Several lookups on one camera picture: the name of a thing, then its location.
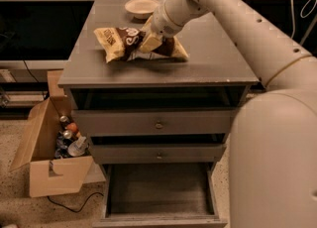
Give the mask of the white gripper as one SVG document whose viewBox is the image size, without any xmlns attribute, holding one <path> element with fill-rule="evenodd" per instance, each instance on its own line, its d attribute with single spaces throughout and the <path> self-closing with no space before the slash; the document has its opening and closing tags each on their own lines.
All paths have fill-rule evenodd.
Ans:
<svg viewBox="0 0 317 228">
<path fill-rule="evenodd" d="M 142 41 L 139 51 L 150 53 L 162 44 L 162 37 L 172 38 L 181 31 L 181 27 L 174 24 L 167 16 L 164 5 L 159 5 L 152 17 L 149 17 L 142 26 Z"/>
</svg>

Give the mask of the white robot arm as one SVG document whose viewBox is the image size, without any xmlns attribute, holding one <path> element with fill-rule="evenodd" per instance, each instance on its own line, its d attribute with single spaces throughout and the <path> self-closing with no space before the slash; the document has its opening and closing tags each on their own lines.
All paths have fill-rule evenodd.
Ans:
<svg viewBox="0 0 317 228">
<path fill-rule="evenodd" d="M 231 228 L 317 228 L 317 58 L 242 0 L 165 0 L 145 24 L 143 51 L 207 12 L 266 90 L 232 125 Z"/>
</svg>

